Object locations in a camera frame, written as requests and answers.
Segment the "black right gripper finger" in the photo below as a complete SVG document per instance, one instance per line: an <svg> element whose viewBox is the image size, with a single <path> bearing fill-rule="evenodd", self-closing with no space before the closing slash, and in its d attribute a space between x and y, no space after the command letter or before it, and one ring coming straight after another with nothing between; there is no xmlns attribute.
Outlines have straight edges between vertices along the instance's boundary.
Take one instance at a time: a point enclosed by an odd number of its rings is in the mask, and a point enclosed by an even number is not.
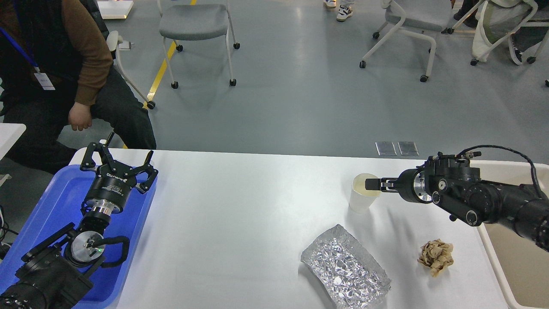
<svg viewBox="0 0 549 309"><path fill-rule="evenodd" d="M381 192L398 192L395 188L396 178L370 178L365 180L365 190Z"/></svg>

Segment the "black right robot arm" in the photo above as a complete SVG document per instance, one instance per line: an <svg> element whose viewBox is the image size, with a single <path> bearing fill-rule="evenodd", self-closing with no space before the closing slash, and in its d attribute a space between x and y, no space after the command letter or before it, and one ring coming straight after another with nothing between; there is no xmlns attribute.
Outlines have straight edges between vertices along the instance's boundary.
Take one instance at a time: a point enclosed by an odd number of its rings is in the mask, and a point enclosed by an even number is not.
<svg viewBox="0 0 549 309"><path fill-rule="evenodd" d="M451 221L469 226L500 224L517 235L533 241L538 248L549 248L548 197L542 192L533 161L531 184L511 185L481 178L471 160L482 147L473 146L457 154L438 152L424 164L404 170L397 178L372 178L363 181L366 190L396 192L408 202L433 203L449 213Z"/></svg>

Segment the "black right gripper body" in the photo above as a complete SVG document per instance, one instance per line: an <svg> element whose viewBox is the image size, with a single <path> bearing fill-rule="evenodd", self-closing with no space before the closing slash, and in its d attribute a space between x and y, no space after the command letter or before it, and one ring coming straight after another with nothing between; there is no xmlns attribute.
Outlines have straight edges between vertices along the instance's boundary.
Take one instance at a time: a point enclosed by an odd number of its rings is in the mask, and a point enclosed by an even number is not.
<svg viewBox="0 0 549 309"><path fill-rule="evenodd" d="M432 202L431 195L425 189L424 171L404 170L395 182L395 189L407 202L423 204Z"/></svg>

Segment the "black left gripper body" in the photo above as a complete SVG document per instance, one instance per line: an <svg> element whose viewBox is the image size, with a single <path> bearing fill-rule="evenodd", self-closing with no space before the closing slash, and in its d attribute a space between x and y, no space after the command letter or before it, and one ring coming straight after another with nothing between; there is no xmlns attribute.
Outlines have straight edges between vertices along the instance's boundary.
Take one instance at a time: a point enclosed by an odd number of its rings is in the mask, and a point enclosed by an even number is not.
<svg viewBox="0 0 549 309"><path fill-rule="evenodd" d="M124 210L133 188L141 194L147 192L137 182L133 167L101 166L96 172L92 186L82 202L83 213L94 211L102 214L117 214Z"/></svg>

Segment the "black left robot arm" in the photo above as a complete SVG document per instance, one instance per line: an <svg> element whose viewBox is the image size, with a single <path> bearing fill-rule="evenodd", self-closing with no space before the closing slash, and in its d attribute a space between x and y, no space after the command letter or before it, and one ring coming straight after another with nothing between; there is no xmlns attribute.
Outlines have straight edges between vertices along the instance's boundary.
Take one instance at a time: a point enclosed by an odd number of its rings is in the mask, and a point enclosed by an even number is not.
<svg viewBox="0 0 549 309"><path fill-rule="evenodd" d="M91 142L59 170L1 263L3 309L98 309L124 283L158 170L116 160Z"/></svg>

